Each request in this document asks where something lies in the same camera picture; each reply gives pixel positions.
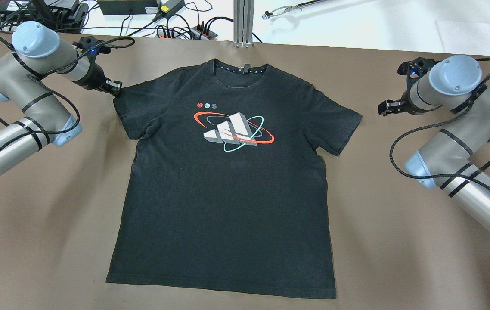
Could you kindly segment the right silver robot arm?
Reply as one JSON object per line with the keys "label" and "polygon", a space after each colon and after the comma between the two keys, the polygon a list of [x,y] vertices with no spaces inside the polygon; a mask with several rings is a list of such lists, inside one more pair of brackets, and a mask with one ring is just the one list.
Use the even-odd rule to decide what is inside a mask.
{"label": "right silver robot arm", "polygon": [[[490,160],[478,167],[471,156],[490,144],[490,73],[483,75],[481,59],[453,55],[437,61],[416,58],[402,63],[398,74],[406,77],[407,89],[399,100],[385,100],[378,106],[382,116],[407,112],[422,115],[447,108],[453,118],[410,130],[391,145],[391,165],[407,178],[427,189],[440,188],[490,231]],[[394,148],[407,135],[438,128],[436,135],[403,168],[394,161]]]}

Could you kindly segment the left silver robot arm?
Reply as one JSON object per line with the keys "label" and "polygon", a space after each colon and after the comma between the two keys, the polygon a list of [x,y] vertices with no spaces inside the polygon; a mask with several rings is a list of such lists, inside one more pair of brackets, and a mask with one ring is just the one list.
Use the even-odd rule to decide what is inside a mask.
{"label": "left silver robot arm", "polygon": [[49,144],[62,147],[82,132],[80,114],[68,111],[62,94],[44,85],[52,73],[74,84],[118,96],[119,81],[96,63],[116,49],[115,40],[83,37],[68,43],[45,25],[28,21],[12,34],[9,53],[0,58],[0,101],[13,102],[23,118],[0,130],[0,176]]}

